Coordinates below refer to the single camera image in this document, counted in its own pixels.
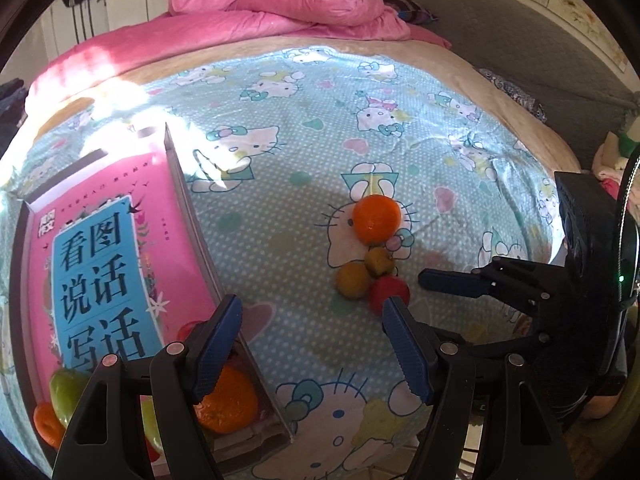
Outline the small mandarin orange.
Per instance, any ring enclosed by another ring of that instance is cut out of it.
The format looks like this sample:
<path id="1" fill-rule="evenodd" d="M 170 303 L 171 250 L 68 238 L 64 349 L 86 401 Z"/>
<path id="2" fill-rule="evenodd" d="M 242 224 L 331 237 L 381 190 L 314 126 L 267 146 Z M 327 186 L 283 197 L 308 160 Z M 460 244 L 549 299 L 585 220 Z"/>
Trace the small mandarin orange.
<path id="1" fill-rule="evenodd" d="M 50 402 L 39 403 L 32 414 L 32 421 L 39 437 L 51 448 L 58 450 L 64 438 L 65 428 L 58 420 L 53 405 Z"/>

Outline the green pear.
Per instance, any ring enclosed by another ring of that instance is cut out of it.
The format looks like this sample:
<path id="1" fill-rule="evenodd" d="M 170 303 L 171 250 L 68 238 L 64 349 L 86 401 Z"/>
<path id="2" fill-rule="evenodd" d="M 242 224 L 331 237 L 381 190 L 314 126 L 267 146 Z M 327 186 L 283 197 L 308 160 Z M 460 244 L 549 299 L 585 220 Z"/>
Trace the green pear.
<path id="1" fill-rule="evenodd" d="M 158 428 L 156 420 L 153 399 L 150 396 L 146 396 L 141 400 L 141 415 L 146 440 L 149 441 L 155 452 L 163 455 L 164 449 L 160 438 L 160 428 Z"/>
<path id="2" fill-rule="evenodd" d="M 89 378 L 87 373 L 66 367 L 52 374 L 49 380 L 52 408 L 64 428 L 68 427 Z"/>

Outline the large orange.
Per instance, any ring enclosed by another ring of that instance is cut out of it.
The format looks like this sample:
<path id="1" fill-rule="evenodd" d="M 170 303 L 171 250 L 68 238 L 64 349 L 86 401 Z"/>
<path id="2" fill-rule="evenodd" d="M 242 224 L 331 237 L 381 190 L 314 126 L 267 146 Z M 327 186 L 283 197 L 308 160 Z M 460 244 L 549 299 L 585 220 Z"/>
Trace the large orange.
<path id="1" fill-rule="evenodd" d="M 194 408 L 202 427 L 224 436 L 245 429 L 258 419 L 259 400 L 247 374 L 226 364 L 214 390 Z"/>

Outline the red tomato with stem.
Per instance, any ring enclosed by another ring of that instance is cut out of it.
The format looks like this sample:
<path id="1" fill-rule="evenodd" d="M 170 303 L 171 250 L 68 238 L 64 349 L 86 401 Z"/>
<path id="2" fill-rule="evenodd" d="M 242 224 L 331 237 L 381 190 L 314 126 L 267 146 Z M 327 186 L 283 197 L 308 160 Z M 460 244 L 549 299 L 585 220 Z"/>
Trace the red tomato with stem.
<path id="1" fill-rule="evenodd" d="M 381 276 L 369 288 L 369 310 L 374 315 L 381 316 L 384 302 L 392 297 L 399 297 L 404 305 L 408 306 L 410 302 L 409 286 L 397 276 Z"/>

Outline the yellow-brown small fruit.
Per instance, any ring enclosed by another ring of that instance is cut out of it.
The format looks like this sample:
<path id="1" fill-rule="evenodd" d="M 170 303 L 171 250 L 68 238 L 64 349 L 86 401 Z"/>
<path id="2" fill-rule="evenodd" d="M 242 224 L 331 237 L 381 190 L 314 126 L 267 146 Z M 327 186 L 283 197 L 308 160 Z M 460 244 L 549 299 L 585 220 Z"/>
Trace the yellow-brown small fruit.
<path id="1" fill-rule="evenodd" d="M 345 263 L 335 274 L 337 291 L 349 300 L 359 300 L 366 296 L 371 283 L 371 275 L 361 261 Z"/>
<path id="2" fill-rule="evenodd" d="M 392 274 L 396 268 L 392 254 L 382 246 L 372 247 L 364 256 L 364 265 L 374 278 Z"/>

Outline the orange on bedsheet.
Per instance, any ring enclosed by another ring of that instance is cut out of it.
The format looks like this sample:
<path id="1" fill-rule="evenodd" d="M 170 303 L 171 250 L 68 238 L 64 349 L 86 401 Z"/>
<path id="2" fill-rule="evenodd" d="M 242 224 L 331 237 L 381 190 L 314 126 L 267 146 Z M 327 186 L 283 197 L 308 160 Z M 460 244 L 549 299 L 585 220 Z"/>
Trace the orange on bedsheet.
<path id="1" fill-rule="evenodd" d="M 384 195 L 363 197 L 352 210 L 352 227 L 363 245 L 386 243 L 398 230 L 400 222 L 398 203 Z"/>

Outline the pink book box tray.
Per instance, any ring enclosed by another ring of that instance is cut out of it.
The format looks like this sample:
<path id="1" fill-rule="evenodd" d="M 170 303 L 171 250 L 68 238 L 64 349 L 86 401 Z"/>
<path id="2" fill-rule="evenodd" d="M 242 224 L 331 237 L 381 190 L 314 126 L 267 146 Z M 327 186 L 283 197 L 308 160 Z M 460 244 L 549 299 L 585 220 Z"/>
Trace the pink book box tray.
<path id="1" fill-rule="evenodd" d="M 122 130 L 21 203 L 9 328 L 28 414 L 61 367 L 154 356 L 224 296 L 166 124 Z"/>

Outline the Hello Kitty bedsheet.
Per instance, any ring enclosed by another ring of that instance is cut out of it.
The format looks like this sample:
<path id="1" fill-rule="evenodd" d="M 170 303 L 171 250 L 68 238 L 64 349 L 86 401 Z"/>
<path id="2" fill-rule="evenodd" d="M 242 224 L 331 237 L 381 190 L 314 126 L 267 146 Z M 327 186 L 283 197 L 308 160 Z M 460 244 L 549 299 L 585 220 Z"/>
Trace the Hello Kitty bedsheet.
<path id="1" fill-rule="evenodd" d="M 323 398 L 295 423 L 291 451 L 247 479 L 343 479 L 406 444 L 427 409 L 386 408 L 400 369 L 374 316 L 338 296 L 337 269 L 361 260 L 356 201 L 393 198 L 400 274 L 467 271 L 493 256 L 550 261 L 563 232 L 552 174 L 494 116 L 430 73 L 385 55 L 329 46 L 205 63 L 107 92 L 41 136 L 21 128 L 1 159 L 12 200 L 122 130 L 158 113 L 222 284 L 265 320 L 250 344 L 271 391 Z M 228 148 L 240 164 L 214 185 L 204 172 Z"/>

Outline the grey padded headboard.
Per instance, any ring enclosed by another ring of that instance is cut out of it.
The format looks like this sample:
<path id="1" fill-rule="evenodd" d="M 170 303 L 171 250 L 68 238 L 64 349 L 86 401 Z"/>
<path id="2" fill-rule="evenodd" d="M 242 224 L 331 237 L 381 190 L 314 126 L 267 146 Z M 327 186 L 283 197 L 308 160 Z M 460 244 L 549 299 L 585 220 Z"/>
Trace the grey padded headboard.
<path id="1" fill-rule="evenodd" d="M 430 29 L 477 68 L 537 99 L 547 124 L 588 168 L 608 133 L 637 108 L 628 89 L 590 47 L 518 0 L 412 0 L 436 15 Z"/>

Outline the dark patterned pillow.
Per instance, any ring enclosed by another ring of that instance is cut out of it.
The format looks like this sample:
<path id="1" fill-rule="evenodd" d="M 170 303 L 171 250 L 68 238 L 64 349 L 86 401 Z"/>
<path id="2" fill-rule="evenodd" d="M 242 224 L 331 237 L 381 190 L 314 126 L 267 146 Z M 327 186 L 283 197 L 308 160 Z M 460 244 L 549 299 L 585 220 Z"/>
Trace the dark patterned pillow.
<path id="1" fill-rule="evenodd" d="M 413 0 L 383 0 L 386 6 L 394 9 L 401 18 L 408 24 L 428 25 L 438 21 L 438 16 L 424 6 Z"/>

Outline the pile of dark clothes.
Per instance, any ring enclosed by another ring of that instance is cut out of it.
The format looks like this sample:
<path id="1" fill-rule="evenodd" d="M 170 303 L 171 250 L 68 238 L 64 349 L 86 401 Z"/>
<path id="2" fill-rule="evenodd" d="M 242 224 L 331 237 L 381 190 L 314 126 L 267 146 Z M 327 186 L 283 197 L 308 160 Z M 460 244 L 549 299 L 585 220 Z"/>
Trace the pile of dark clothes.
<path id="1" fill-rule="evenodd" d="M 25 120 L 25 101 L 28 90 L 23 79 L 13 78 L 0 86 L 1 140 L 9 140 Z"/>

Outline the pink duvet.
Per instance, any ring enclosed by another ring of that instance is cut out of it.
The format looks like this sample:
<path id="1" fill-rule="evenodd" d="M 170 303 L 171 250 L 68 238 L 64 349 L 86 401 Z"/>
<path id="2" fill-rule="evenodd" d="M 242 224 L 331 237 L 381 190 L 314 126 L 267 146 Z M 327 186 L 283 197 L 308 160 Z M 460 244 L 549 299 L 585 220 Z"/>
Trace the pink duvet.
<path id="1" fill-rule="evenodd" d="M 305 36 L 450 42 L 409 24 L 384 0 L 167 0 L 151 21 L 95 36 L 61 54 L 28 90 L 30 108 L 65 101 L 107 79 L 173 56 L 250 39 Z"/>

